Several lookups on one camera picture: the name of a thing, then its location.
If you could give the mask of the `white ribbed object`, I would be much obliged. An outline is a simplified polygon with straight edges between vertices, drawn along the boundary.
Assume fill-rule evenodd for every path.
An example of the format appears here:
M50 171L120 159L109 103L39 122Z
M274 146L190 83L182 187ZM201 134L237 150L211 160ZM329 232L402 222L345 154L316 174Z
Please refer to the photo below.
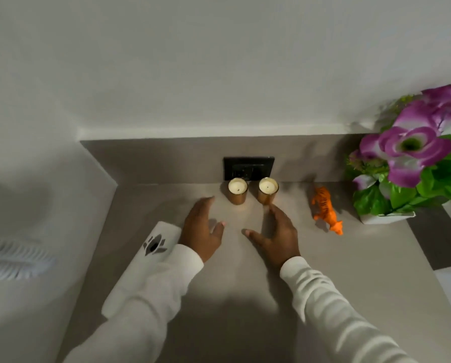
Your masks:
M0 281L36 278L50 270L56 261L39 244L0 237Z

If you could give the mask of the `person's right forearm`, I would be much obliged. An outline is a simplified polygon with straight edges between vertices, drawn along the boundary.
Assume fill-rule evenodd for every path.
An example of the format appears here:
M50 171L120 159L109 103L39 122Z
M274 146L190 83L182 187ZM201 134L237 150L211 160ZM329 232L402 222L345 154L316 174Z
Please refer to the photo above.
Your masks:
M332 281L303 257L287 260L280 277L293 293L292 306L301 322L313 327L332 363L418 363L355 311Z

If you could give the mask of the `person's left forearm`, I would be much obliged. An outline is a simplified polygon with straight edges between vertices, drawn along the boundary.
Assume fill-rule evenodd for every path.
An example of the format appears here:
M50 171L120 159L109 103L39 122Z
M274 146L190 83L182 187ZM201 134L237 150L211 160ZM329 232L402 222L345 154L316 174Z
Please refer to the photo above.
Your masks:
M154 363L167 336L168 323L181 309L189 284L204 262L191 248L178 244L128 298L63 363Z

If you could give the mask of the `person's right hand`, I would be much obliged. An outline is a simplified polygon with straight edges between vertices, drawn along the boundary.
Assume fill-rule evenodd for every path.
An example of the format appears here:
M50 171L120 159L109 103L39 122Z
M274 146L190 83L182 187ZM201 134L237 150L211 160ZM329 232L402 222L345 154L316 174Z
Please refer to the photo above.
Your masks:
M273 267L280 270L289 259L301 256L298 233L290 218L276 205L269 205L268 215L273 216L274 229L270 237L263 235L267 238L267 247L257 249Z

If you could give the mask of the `person's left hand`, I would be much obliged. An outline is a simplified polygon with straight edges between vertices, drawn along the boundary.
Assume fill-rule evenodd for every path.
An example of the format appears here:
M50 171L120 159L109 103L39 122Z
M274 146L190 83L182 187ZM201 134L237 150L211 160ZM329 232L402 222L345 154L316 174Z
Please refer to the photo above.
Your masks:
M199 199L188 213L180 235L179 244L195 251L205 263L220 246L214 246L210 240L209 215L215 200L214 196Z

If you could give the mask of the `black wall socket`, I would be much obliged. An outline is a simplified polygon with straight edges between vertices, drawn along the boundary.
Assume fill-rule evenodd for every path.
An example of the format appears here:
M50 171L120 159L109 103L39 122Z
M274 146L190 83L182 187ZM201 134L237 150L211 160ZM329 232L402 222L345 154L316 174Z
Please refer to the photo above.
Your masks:
M245 181L260 181L270 177L275 157L224 157L223 180L228 182L234 178Z

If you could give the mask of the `gold candle holder with candle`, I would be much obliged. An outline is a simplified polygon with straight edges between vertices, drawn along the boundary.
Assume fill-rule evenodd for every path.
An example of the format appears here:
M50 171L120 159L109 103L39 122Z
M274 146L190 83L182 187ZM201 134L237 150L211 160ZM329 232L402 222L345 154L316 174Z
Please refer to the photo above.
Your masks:
M233 205L242 205L248 193L248 183L240 177L235 177L228 182L227 198Z
M270 205L277 192L279 191L279 184L271 177L264 177L258 183L258 195L257 200L263 206Z

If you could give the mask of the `purple artificial flower plant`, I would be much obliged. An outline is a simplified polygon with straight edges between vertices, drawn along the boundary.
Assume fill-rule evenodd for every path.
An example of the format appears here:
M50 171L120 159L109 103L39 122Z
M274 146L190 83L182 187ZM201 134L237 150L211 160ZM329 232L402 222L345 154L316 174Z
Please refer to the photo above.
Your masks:
M358 215L415 212L451 202L451 84L399 98L387 122L347 159Z

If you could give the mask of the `white square plant pot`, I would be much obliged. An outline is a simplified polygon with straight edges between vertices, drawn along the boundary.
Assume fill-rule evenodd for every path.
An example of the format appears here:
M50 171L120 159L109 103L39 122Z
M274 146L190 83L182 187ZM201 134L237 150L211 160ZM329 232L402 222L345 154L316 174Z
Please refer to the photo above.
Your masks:
M414 218L415 216L416 213L413 211L409 213L390 213L387 215L365 214L360 215L360 220L364 225L387 225Z

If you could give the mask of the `orange toy tiger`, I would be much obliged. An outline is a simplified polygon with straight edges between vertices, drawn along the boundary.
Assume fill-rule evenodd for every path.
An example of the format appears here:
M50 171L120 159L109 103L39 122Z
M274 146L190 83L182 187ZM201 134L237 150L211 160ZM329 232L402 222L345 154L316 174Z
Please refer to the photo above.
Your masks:
M318 206L318 212L313 215L313 219L323 220L329 226L329 231L342 236L342 221L337 219L337 213L335 212L331 201L331 193L325 186L314 188L314 196L311 200L311 204Z

